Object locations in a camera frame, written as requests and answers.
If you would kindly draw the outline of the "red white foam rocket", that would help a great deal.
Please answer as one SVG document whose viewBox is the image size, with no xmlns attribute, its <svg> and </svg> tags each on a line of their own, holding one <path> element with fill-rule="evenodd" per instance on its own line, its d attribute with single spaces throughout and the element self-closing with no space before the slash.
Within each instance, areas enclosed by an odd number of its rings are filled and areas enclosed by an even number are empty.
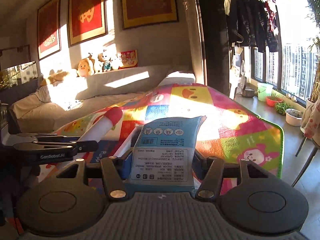
<svg viewBox="0 0 320 240">
<path fill-rule="evenodd" d="M 79 137 L 80 141 L 94 140 L 99 142 L 109 135 L 112 140 L 120 137 L 121 122 L 124 113 L 119 107 L 106 108 L 71 121 L 56 132 L 59 135 Z"/>
</svg>

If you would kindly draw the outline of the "blue wet wipes pack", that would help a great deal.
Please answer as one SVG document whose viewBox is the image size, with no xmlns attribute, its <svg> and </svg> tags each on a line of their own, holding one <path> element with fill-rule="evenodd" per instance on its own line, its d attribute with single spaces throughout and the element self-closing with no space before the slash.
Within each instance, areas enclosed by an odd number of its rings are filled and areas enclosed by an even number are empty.
<svg viewBox="0 0 320 240">
<path fill-rule="evenodd" d="M 194 193 L 192 163 L 196 139 L 206 116 L 170 117 L 142 127 L 133 147 L 129 177 L 130 195 L 135 193 Z"/>
</svg>

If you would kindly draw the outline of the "colourful cartoon play mat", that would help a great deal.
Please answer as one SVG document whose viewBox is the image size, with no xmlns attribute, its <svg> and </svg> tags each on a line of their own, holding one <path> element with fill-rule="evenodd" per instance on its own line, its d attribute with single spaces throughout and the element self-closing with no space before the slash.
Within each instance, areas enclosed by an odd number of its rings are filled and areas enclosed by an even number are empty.
<svg viewBox="0 0 320 240">
<path fill-rule="evenodd" d="M 59 124 L 54 133 L 79 137 L 112 107 L 119 107 L 123 116 L 105 135 L 105 141 L 120 145 L 136 126 L 153 120 L 205 116 L 195 146 L 203 156 L 235 164 L 250 160 L 275 176 L 281 175 L 283 130 L 217 90 L 197 83 L 162 85 L 134 98 L 121 96 L 93 113 Z"/>
</svg>

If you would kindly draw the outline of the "grey sofa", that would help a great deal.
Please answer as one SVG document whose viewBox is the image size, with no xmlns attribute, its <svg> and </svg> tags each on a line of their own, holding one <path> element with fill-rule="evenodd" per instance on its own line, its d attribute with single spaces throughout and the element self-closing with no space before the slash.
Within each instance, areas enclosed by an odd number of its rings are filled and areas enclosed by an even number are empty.
<svg viewBox="0 0 320 240">
<path fill-rule="evenodd" d="M 9 107 L 10 133 L 49 133 L 171 81 L 194 83 L 196 77 L 186 66 L 171 65 L 112 70 L 89 77 L 68 75 L 13 103 Z"/>
</svg>

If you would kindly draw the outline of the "yellow duck plush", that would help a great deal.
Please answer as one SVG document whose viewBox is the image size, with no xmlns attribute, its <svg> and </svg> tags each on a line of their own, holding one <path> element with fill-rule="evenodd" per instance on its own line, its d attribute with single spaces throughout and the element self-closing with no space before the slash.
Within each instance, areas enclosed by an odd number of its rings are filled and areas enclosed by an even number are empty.
<svg viewBox="0 0 320 240">
<path fill-rule="evenodd" d="M 77 74 L 79 77 L 88 77 L 94 74 L 93 62 L 88 57 L 80 60 Z"/>
</svg>

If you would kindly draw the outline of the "red flower pot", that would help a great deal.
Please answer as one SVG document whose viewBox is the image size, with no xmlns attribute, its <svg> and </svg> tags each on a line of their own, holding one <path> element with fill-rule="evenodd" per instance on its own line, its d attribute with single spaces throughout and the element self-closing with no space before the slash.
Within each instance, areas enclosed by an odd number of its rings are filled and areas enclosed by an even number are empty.
<svg viewBox="0 0 320 240">
<path fill-rule="evenodd" d="M 274 107 L 277 103 L 281 103 L 283 100 L 277 96 L 267 96 L 266 104 L 270 107 Z"/>
</svg>

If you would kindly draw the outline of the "red greeting card box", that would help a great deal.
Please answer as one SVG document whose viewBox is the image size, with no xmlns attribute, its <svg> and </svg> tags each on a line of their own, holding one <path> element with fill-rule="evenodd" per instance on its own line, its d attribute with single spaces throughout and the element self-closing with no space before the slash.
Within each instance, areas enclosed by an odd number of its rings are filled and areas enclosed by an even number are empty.
<svg viewBox="0 0 320 240">
<path fill-rule="evenodd" d="M 132 68 L 138 66 L 138 56 L 136 50 L 128 50 L 117 53 L 120 60 L 119 68 Z"/>
</svg>

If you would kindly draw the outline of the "green bucket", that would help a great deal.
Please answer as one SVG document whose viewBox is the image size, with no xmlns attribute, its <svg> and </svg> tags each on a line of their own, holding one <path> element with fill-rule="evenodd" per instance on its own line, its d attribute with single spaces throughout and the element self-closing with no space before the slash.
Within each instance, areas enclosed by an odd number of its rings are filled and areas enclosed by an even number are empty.
<svg viewBox="0 0 320 240">
<path fill-rule="evenodd" d="M 258 94 L 258 100 L 265 102 L 267 96 L 271 96 L 273 90 L 273 85 L 268 84 L 268 83 L 258 83 L 258 89 L 257 89 L 257 94 Z"/>
</svg>

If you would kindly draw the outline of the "white flower pot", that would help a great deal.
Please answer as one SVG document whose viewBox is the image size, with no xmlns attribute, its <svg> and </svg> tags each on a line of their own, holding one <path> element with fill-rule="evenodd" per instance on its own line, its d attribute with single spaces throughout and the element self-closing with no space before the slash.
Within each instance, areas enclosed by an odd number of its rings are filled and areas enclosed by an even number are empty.
<svg viewBox="0 0 320 240">
<path fill-rule="evenodd" d="M 303 113 L 301 111 L 298 111 L 296 109 L 289 108 L 285 111 L 285 119 L 286 122 L 294 127 L 300 127 L 301 126 L 301 120 L 302 120 Z"/>
</svg>

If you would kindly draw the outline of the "chair with pink clothes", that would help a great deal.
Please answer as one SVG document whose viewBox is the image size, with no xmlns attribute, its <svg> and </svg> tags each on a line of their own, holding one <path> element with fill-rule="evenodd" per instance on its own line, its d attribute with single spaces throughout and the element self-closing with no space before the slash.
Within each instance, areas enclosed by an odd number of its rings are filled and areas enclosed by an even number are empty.
<svg viewBox="0 0 320 240">
<path fill-rule="evenodd" d="M 307 170 L 309 165 L 311 164 L 313 158 L 315 157 L 316 153 L 319 151 L 319 114 L 320 114 L 320 106 L 319 106 L 319 99 L 313 104 L 311 104 L 304 112 L 302 116 L 302 123 L 301 128 L 303 129 L 304 139 L 302 143 L 300 144 L 300 147 L 296 153 L 296 157 L 298 156 L 304 142 L 306 139 L 310 139 L 313 144 L 314 148 L 311 151 L 306 163 L 304 164 L 303 168 L 301 169 L 299 175 L 295 179 L 295 181 L 292 183 L 292 187 L 294 187 L 304 172 Z"/>
</svg>

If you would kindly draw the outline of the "middle red framed picture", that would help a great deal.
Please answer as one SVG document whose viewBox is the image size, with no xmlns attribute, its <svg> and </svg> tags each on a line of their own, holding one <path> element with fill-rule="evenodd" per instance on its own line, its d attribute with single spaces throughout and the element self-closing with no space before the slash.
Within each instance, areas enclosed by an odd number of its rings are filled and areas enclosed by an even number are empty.
<svg viewBox="0 0 320 240">
<path fill-rule="evenodd" d="M 68 0 L 67 29 L 70 47 L 106 35 L 106 0 Z"/>
</svg>

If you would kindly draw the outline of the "red framed picture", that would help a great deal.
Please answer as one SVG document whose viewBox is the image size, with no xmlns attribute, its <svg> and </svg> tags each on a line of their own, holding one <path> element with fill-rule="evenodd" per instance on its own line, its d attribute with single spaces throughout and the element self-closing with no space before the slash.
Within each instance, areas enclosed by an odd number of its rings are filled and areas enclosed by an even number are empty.
<svg viewBox="0 0 320 240">
<path fill-rule="evenodd" d="M 61 0 L 50 0 L 37 10 L 37 51 L 39 60 L 61 50 Z"/>
<path fill-rule="evenodd" d="M 106 35 L 106 0 L 68 0 L 67 29 L 70 47 Z"/>
</svg>

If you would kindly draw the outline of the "left red framed picture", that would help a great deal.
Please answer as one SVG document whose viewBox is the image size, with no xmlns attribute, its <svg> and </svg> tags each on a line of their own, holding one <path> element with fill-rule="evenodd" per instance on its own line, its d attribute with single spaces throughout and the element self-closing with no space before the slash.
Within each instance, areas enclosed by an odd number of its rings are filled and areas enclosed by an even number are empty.
<svg viewBox="0 0 320 240">
<path fill-rule="evenodd" d="M 61 50 L 61 0 L 50 0 L 37 10 L 37 51 L 39 60 Z"/>
</svg>

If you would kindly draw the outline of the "hanging dark clothes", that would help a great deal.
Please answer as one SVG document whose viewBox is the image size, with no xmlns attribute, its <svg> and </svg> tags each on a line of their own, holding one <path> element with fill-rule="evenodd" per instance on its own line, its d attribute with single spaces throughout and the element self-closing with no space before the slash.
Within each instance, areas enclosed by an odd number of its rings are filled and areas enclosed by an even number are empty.
<svg viewBox="0 0 320 240">
<path fill-rule="evenodd" d="M 268 1 L 224 0 L 228 40 L 231 47 L 255 47 L 260 53 L 266 47 L 278 51 L 276 10 Z"/>
</svg>

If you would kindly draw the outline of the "right framed picture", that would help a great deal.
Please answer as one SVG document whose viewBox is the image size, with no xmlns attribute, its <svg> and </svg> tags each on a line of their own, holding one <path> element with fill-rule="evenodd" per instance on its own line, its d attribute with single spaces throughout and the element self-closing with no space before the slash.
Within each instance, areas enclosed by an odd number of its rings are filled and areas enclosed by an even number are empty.
<svg viewBox="0 0 320 240">
<path fill-rule="evenodd" d="M 178 22 L 176 0 L 121 0 L 123 29 Z"/>
</svg>

